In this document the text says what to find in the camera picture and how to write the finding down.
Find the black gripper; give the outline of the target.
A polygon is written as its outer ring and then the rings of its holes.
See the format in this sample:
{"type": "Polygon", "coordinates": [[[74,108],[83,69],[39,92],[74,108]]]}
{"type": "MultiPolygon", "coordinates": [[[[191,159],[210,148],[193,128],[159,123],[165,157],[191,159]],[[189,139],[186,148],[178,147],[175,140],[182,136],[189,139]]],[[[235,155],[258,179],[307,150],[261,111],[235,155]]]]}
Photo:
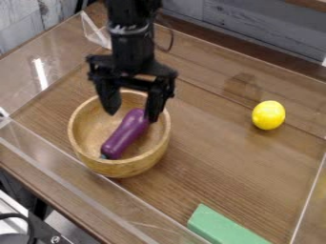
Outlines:
{"type": "Polygon", "coordinates": [[[154,32],[111,34],[111,54],[87,57],[90,80],[103,109],[114,115],[122,106],[120,88],[147,92],[146,118],[155,123],[175,96],[177,71],[155,60],[154,32]]]}

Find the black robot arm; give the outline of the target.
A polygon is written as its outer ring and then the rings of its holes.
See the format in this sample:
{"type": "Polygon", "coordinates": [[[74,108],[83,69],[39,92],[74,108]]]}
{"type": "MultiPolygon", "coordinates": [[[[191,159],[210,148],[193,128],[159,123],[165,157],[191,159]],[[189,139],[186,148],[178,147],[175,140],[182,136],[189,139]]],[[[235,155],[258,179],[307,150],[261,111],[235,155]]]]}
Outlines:
{"type": "Polygon", "coordinates": [[[155,59],[154,21],[162,0],[106,0],[112,52],[90,55],[88,79],[103,109],[114,115],[123,103],[122,88],[144,92],[146,119],[155,123],[175,96],[178,72],[155,59]]]}

